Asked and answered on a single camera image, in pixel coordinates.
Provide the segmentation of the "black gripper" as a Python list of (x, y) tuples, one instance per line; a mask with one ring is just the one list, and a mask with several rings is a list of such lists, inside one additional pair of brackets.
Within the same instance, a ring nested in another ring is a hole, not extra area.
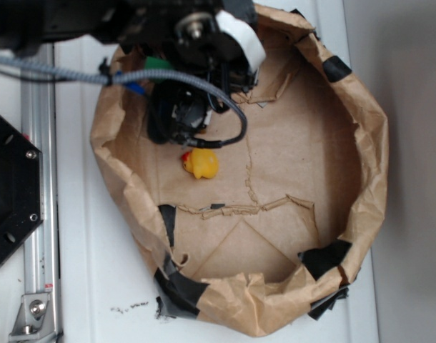
[[(241, 141), (247, 133), (244, 112), (231, 100), (231, 71), (221, 67), (209, 71), (201, 84), (188, 79), (166, 79), (158, 83), (149, 98), (147, 133), (155, 144), (230, 145)], [(240, 122), (240, 132), (225, 140), (198, 137), (208, 126), (212, 112), (232, 110)]]

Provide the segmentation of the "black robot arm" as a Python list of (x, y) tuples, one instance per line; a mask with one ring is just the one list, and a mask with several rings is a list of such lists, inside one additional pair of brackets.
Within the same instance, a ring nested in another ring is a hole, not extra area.
[(218, 149), (223, 141), (199, 138), (209, 114), (235, 110), (242, 130), (247, 118), (231, 100), (257, 83), (265, 51), (257, 36), (252, 1), (0, 1), (0, 49), (15, 55), (14, 66), (43, 44), (90, 35), (124, 52), (141, 49), (143, 67), (111, 72), (106, 64), (89, 83), (121, 84), (143, 94), (141, 80), (154, 82), (149, 95), (149, 138), (158, 144)]

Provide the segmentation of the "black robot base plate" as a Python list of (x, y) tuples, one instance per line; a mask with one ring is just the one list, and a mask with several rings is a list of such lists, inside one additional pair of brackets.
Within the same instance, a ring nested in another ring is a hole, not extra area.
[(0, 115), (0, 267), (42, 223), (41, 151)]

